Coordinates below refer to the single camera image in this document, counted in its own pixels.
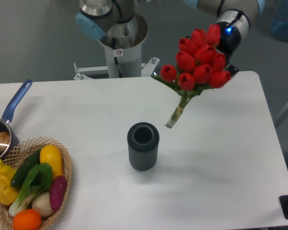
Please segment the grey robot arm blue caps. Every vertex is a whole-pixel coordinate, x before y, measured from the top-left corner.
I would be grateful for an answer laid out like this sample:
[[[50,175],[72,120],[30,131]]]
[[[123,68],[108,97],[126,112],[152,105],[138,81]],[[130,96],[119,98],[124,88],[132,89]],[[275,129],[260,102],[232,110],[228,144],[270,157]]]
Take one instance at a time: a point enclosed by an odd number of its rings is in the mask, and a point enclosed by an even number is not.
[[[185,3],[216,15],[221,26],[219,51],[230,58],[262,13],[263,0],[187,0]],[[148,26],[134,11],[132,0],[81,0],[75,16],[78,28],[104,47],[110,78],[150,76],[156,74],[159,59],[142,63],[142,43]]]

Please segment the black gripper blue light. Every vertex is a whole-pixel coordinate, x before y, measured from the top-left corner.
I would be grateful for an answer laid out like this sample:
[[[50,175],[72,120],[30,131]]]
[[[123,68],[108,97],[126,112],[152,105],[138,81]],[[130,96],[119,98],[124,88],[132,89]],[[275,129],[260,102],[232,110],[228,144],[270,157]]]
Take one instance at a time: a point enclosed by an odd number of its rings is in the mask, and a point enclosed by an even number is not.
[[[220,43],[217,50],[225,55],[226,64],[228,65],[230,63],[230,58],[239,46],[242,37],[239,30],[233,25],[227,22],[217,22],[216,24],[219,25],[221,29]],[[239,72],[239,69],[234,65],[228,65],[226,69],[232,77]]]

